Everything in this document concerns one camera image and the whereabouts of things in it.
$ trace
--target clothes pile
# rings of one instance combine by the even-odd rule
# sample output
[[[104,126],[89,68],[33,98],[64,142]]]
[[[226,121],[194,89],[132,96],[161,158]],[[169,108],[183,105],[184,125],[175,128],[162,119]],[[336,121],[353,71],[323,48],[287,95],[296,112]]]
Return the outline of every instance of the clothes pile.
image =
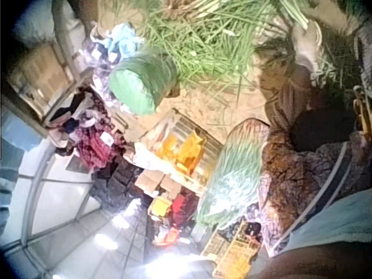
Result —
[[[79,87],[68,108],[60,108],[48,127],[69,135],[68,143],[57,154],[70,156],[74,148],[80,160],[89,168],[103,168],[115,156],[125,152],[122,134],[112,133],[114,125],[103,102],[88,86]],[[109,137],[106,142],[103,135]]]

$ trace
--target white strap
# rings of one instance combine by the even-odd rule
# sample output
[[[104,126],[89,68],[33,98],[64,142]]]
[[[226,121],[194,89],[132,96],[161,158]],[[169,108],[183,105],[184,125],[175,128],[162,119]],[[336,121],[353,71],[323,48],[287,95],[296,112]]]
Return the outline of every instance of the white strap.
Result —
[[[341,151],[338,155],[336,164],[334,165],[332,172],[328,176],[327,180],[325,181],[323,187],[320,189],[318,194],[314,197],[314,199],[310,202],[310,204],[307,206],[307,208],[301,213],[301,215],[294,221],[292,226],[289,227],[289,229],[286,230],[286,232],[281,236],[281,238],[278,239],[278,241],[271,247],[269,250],[269,256],[272,257],[274,255],[275,248],[284,240],[287,236],[292,232],[292,230],[302,221],[302,219],[310,212],[311,209],[313,209],[314,205],[317,203],[317,201],[320,199],[320,197],[323,195],[323,193],[327,190],[327,188],[330,186],[334,176],[336,175],[336,172],[341,165],[342,159],[344,158],[346,154],[346,150],[348,147],[348,142],[344,142],[342,144]]]
[[[330,198],[330,200],[326,203],[325,207],[324,208],[327,208],[330,206],[330,204],[334,201],[334,199],[336,198],[336,196],[338,195],[339,193],[339,190],[341,189],[341,187],[343,186],[349,172],[350,172],[350,168],[351,168],[351,162],[349,163],[348,165],[348,168],[346,169],[346,172],[344,174],[344,176],[342,176],[342,179],[341,181],[339,182],[336,190],[334,191],[334,193],[332,194],[332,197]]]

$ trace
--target green plastic bag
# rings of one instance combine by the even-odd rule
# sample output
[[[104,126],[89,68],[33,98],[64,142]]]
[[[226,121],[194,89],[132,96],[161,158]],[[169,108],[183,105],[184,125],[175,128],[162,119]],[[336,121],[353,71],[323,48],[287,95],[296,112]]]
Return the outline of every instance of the green plastic bag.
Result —
[[[172,58],[160,51],[147,51],[123,59],[110,73],[109,87],[133,113],[148,115],[156,112],[176,81]]]
[[[258,202],[262,149],[269,134],[264,122],[246,119],[229,133],[216,168],[198,203],[197,221],[224,229]]]

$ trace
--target plastic crate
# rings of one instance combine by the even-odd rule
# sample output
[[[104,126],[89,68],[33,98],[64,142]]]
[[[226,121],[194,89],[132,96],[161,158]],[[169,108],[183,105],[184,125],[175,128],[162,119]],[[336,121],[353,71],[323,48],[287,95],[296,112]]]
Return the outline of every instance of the plastic crate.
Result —
[[[260,249],[260,243],[245,235],[246,227],[247,222],[243,221],[226,252],[217,263],[213,278],[243,279],[249,271],[251,267],[249,260]]]
[[[230,243],[219,235],[216,230],[210,237],[210,240],[201,255],[208,257],[209,259],[214,260],[216,264],[219,264],[229,246]]]

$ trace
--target red cloth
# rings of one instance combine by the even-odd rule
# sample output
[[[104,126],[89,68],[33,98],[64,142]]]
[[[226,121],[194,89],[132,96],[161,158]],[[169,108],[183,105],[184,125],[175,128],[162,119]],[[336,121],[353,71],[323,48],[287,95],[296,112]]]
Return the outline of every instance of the red cloth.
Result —
[[[123,135],[111,133],[114,126],[111,123],[105,105],[96,96],[93,97],[93,100],[94,106],[92,109],[98,111],[102,118],[92,127],[78,127],[74,131],[80,139],[76,144],[80,160],[90,169],[105,167],[115,156],[120,155],[124,151],[124,145],[126,144]],[[113,137],[114,143],[112,146],[108,146],[100,139],[103,132],[107,132]]]
[[[188,219],[196,210],[198,198],[194,193],[181,195],[177,194],[171,205],[171,218],[172,222],[177,228],[185,226]]]

